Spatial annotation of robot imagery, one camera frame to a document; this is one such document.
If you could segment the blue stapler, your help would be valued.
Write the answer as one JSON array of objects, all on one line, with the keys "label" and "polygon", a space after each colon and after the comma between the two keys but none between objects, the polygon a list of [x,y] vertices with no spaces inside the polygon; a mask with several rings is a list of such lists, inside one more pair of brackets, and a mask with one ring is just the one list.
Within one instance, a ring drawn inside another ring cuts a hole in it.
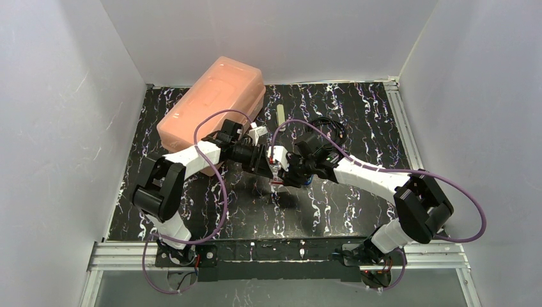
[{"label": "blue stapler", "polygon": [[310,175],[306,178],[305,182],[303,183],[303,186],[310,186],[313,182],[314,175]]}]

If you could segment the red white staple box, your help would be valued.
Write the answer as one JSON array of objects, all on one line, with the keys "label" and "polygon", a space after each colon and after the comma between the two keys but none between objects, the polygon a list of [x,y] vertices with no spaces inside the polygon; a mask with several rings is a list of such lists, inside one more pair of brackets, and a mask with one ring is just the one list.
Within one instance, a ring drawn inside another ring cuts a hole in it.
[{"label": "red white staple box", "polygon": [[272,185],[284,185],[284,180],[282,175],[284,174],[284,169],[279,164],[274,164],[271,167],[273,177],[270,180]]}]

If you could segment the beige small stapler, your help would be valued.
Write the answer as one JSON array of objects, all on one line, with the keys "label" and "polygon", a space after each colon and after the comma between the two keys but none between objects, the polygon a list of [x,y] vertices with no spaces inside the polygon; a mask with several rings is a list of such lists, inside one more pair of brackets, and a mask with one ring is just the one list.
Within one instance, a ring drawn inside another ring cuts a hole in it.
[{"label": "beige small stapler", "polygon": [[277,124],[280,127],[286,121],[284,106],[282,104],[277,105],[276,113],[277,113]]}]

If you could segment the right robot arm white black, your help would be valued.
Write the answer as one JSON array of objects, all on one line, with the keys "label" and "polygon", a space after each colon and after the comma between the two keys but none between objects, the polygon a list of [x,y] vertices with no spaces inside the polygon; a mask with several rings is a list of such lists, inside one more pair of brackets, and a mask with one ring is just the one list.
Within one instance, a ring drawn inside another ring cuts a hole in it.
[{"label": "right robot arm white black", "polygon": [[437,181],[423,173],[408,175],[358,160],[337,148],[331,150],[315,134],[297,141],[296,152],[271,146],[268,159],[280,168],[284,185],[300,187],[317,176],[337,184],[358,187],[394,205],[396,218],[379,226],[352,255],[378,260],[396,248],[427,244],[452,216],[454,209]]}]

